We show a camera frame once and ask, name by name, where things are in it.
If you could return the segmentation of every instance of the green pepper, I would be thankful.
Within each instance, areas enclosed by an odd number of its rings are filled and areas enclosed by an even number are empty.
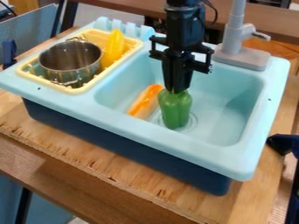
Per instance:
[[[192,97],[188,91],[173,94],[167,89],[160,91],[158,95],[163,122],[171,130],[184,127],[189,120]]]

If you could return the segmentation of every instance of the faucet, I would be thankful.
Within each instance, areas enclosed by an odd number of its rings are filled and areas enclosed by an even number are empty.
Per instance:
[[[245,6],[246,0],[233,0],[223,43],[216,47],[212,59],[237,67],[262,71],[266,69],[271,54],[242,47],[242,43],[250,38],[265,41],[270,41],[271,38],[264,33],[257,32],[253,24],[243,24]]]

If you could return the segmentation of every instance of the wooden table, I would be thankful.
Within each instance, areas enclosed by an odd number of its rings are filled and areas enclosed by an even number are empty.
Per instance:
[[[165,18],[163,7],[166,0],[72,0],[117,11],[126,11],[152,18]],[[211,0],[219,11],[218,22],[212,27],[223,31],[227,23],[232,0]],[[213,21],[214,13],[206,7],[207,25]],[[299,43],[299,11],[247,3],[245,22],[272,36],[272,39],[293,44]]]
[[[296,60],[296,52],[281,45],[270,43],[266,48]],[[271,134],[292,130],[298,84],[298,77],[291,75]],[[254,178],[234,181],[226,196],[215,197],[32,120],[20,97],[3,90],[0,132],[0,171],[91,223],[264,224],[282,176],[282,157],[265,146]],[[88,157],[91,152],[97,161],[84,165],[78,155]]]

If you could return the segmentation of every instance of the metal pot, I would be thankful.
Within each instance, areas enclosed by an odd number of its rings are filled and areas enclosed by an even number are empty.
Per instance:
[[[52,83],[80,88],[100,71],[101,49],[80,38],[71,40],[42,52],[38,63]]]

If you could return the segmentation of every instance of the yellow dish rack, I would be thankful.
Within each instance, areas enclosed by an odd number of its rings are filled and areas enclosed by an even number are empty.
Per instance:
[[[101,31],[96,29],[88,29],[82,31],[76,35],[73,35],[71,38],[78,37],[84,38],[86,41],[91,42],[97,45],[102,51],[108,40],[110,32]],[[60,91],[68,93],[70,95],[79,95],[85,93],[88,89],[93,87],[96,83],[104,79],[109,75],[114,69],[116,69],[122,62],[127,58],[132,56],[138,50],[143,47],[143,42],[136,38],[125,37],[125,50],[124,54],[115,61],[111,66],[106,68],[101,68],[101,72],[94,75],[93,79],[89,82],[84,83],[82,87],[72,88],[71,86],[65,87],[55,83],[50,82],[46,78],[45,70],[38,63],[38,55],[32,59],[27,60],[23,64],[17,67],[17,74],[25,77],[26,79],[39,82],[43,85],[46,85],[50,88],[56,88]]]

